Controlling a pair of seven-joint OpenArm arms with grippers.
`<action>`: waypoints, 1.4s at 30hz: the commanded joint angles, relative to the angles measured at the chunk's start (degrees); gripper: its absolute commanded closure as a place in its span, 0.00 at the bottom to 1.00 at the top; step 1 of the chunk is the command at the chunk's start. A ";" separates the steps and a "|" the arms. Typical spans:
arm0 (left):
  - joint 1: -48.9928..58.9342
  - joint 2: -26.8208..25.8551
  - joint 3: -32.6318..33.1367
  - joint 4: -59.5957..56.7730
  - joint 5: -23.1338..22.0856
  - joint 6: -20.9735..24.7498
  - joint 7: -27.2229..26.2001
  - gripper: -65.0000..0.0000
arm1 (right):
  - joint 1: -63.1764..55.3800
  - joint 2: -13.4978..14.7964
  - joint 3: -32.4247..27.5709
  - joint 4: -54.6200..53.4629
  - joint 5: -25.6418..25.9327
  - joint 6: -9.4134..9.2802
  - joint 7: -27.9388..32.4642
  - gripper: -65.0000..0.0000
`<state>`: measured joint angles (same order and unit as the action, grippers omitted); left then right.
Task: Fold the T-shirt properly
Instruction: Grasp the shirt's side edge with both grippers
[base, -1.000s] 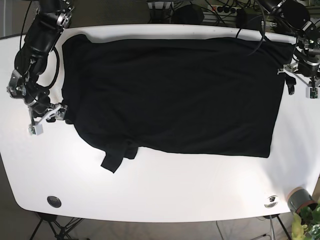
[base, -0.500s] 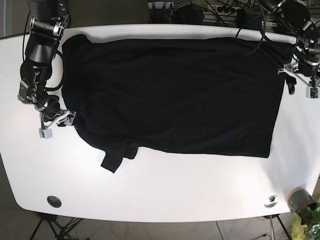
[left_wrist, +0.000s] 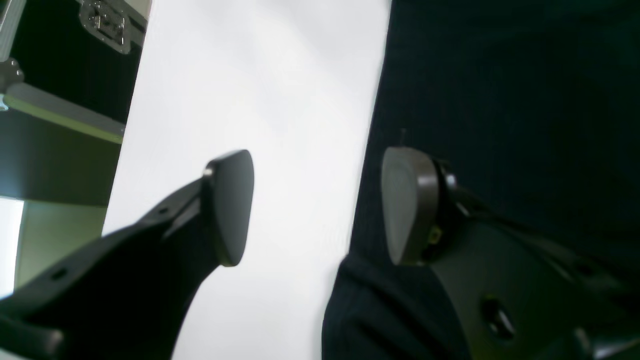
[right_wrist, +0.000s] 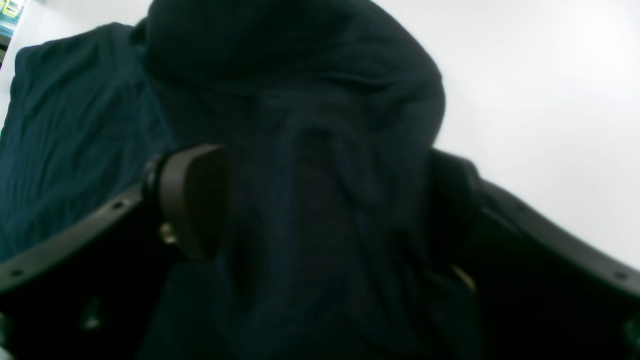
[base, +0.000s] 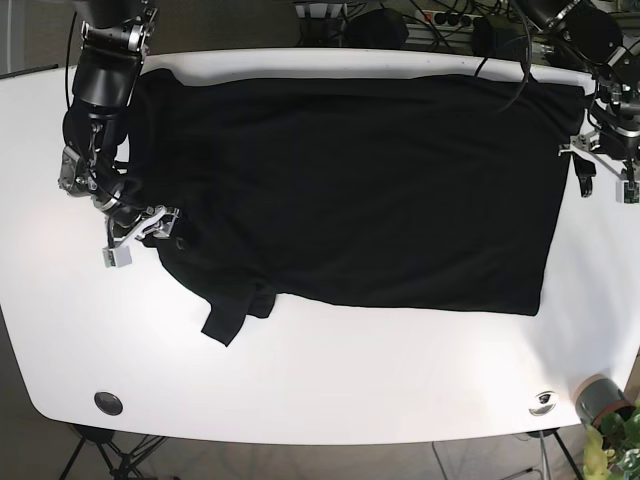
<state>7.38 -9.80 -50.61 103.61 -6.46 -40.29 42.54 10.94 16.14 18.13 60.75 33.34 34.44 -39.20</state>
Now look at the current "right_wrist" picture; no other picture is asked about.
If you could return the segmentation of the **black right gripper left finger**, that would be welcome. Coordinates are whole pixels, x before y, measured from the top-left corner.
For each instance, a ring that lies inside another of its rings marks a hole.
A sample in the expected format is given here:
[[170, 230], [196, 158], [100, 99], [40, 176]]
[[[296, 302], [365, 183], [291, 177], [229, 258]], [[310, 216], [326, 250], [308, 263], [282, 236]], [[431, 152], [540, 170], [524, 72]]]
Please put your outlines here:
[[222, 145], [157, 157], [142, 182], [2, 262], [2, 355], [135, 358], [174, 264], [217, 254], [227, 218], [227, 169]]

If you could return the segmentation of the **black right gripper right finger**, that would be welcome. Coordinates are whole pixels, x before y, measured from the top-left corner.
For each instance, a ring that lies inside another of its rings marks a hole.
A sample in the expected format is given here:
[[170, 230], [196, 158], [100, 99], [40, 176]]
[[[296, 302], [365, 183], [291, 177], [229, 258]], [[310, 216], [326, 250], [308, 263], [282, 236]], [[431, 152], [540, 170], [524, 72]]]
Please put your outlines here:
[[432, 151], [430, 253], [476, 287], [488, 360], [637, 360], [639, 271]]

